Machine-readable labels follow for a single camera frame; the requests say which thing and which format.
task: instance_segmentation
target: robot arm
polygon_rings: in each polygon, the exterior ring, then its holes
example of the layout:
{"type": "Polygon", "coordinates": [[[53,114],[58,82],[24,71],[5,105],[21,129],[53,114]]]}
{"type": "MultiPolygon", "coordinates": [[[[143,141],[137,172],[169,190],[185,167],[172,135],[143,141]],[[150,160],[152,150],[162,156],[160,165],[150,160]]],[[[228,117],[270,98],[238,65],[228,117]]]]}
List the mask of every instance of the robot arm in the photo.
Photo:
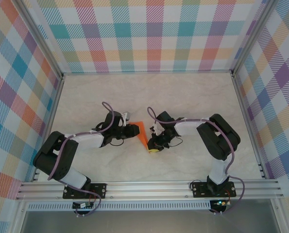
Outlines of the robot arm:
{"type": "MultiPolygon", "coordinates": [[[[96,128],[90,130],[94,134],[79,134],[67,140],[52,178],[75,188],[89,191],[91,180],[71,166],[76,151],[104,147],[111,143],[113,138],[119,140],[138,135],[140,133],[139,127],[126,123],[129,120],[129,116],[129,113],[121,115],[114,111],[114,121],[111,127],[102,133],[95,133],[111,124],[113,115],[109,112],[104,122],[99,123],[96,128]]],[[[33,165],[47,175],[50,175],[57,160],[57,152],[59,152],[63,142],[69,136],[70,134],[62,134],[58,131],[52,132],[36,154],[33,165]]]]}
{"type": "MultiPolygon", "coordinates": [[[[162,112],[157,116],[157,119],[163,122],[174,121],[167,112],[162,112]]],[[[214,114],[207,120],[215,123],[225,133],[235,151],[240,143],[240,137],[232,127],[219,114],[214,114]]],[[[154,127],[151,128],[153,134],[148,142],[149,151],[161,151],[164,148],[169,148],[170,141],[177,136],[196,135],[199,133],[209,153],[213,156],[212,169],[207,177],[207,188],[213,195],[221,191],[229,180],[225,171],[232,158],[230,147],[221,134],[217,135],[217,129],[207,122],[200,121],[180,121],[173,124],[161,123],[161,126],[164,131],[159,135],[156,135],[154,127]]]]}

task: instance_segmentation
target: white arm segment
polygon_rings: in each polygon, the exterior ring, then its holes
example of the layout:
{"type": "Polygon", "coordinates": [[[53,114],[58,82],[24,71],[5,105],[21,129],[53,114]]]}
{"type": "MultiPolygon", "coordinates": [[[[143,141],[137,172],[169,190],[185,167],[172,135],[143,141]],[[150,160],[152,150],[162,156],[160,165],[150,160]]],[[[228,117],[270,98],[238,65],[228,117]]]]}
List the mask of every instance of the white arm segment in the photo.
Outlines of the white arm segment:
{"type": "MultiPolygon", "coordinates": [[[[72,140],[78,142],[77,151],[85,150],[87,148],[99,148],[102,145],[103,139],[104,137],[102,136],[101,133],[86,134],[81,136],[75,136],[72,138],[72,140]]],[[[86,183],[87,177],[71,166],[70,170],[68,171],[66,176],[61,179],[61,181],[81,189],[83,185],[86,183]]]]}
{"type": "Polygon", "coordinates": [[[200,126],[201,124],[203,124],[203,122],[201,121],[185,121],[185,122],[176,123],[174,128],[180,136],[197,135],[198,132],[196,128],[200,126]]]}
{"type": "Polygon", "coordinates": [[[75,136],[72,140],[78,142],[77,150],[85,150],[87,148],[99,148],[102,145],[104,137],[101,133],[86,134],[81,136],[75,136]]]}
{"type": "MultiPolygon", "coordinates": [[[[185,121],[185,122],[179,122],[176,123],[174,128],[177,131],[177,133],[180,136],[184,135],[196,135],[198,134],[197,127],[203,124],[203,122],[200,121],[185,121]]],[[[215,183],[215,184],[221,184],[223,181],[227,179],[227,175],[225,174],[225,169],[227,165],[231,162],[232,156],[228,156],[225,161],[218,160],[215,158],[212,158],[212,168],[209,173],[209,178],[215,183]]]]}
{"type": "Polygon", "coordinates": [[[221,184],[227,179],[228,176],[225,174],[225,170],[231,160],[232,155],[229,155],[225,161],[212,158],[212,167],[209,173],[209,178],[215,184],[221,184]]]}

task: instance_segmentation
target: orange object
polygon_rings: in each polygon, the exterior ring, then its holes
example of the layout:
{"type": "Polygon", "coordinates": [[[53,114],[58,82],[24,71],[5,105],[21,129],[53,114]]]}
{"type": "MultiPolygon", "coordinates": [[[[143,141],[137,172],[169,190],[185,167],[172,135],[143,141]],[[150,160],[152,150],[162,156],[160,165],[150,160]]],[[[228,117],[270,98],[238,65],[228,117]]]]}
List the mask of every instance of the orange object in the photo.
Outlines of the orange object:
{"type": "Polygon", "coordinates": [[[144,128],[144,124],[143,121],[139,121],[139,122],[130,122],[130,124],[132,125],[137,125],[140,129],[140,133],[137,135],[138,138],[140,139],[140,141],[142,142],[142,144],[144,145],[144,147],[146,149],[148,149],[148,138],[146,137],[146,133],[145,133],[145,128],[144,128]]]}

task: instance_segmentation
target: marble surface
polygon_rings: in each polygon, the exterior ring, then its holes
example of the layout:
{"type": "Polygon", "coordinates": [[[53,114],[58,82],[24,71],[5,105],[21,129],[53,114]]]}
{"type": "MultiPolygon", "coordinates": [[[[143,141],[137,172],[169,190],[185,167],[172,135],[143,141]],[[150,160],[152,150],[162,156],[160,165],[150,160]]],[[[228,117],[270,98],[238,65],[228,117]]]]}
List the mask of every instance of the marble surface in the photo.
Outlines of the marble surface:
{"type": "MultiPolygon", "coordinates": [[[[115,111],[131,113],[130,121],[143,121],[148,139],[156,114],[167,111],[173,118],[202,118],[221,114],[237,131],[241,143],[229,174],[260,179],[253,148],[228,73],[110,74],[67,76],[52,131],[89,131],[105,119],[106,101],[115,111]]],[[[120,147],[78,151],[73,166],[93,181],[171,181],[206,179],[212,157],[199,135],[158,153],[148,153],[137,137],[120,147]]],[[[173,145],[180,142],[173,140],[173,145]]],[[[39,180],[47,179],[40,174],[39,180]]]]}

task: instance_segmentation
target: aluminum rail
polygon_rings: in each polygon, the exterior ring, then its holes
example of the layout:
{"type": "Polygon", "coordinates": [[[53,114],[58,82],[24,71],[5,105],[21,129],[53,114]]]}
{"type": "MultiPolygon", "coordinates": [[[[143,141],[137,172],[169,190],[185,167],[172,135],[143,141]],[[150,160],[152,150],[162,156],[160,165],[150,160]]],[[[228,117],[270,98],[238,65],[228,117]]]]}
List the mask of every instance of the aluminum rail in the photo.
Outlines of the aluminum rail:
{"type": "MultiPolygon", "coordinates": [[[[240,181],[235,184],[238,199],[242,193],[240,181]]],[[[244,199],[279,199],[283,197],[277,180],[244,180],[244,199]]],[[[130,200],[218,200],[220,198],[194,198],[190,181],[156,182],[102,182],[107,183],[106,201],[130,200]]],[[[64,185],[58,182],[22,183],[17,200],[20,201],[70,201],[62,199],[64,185]]]]}

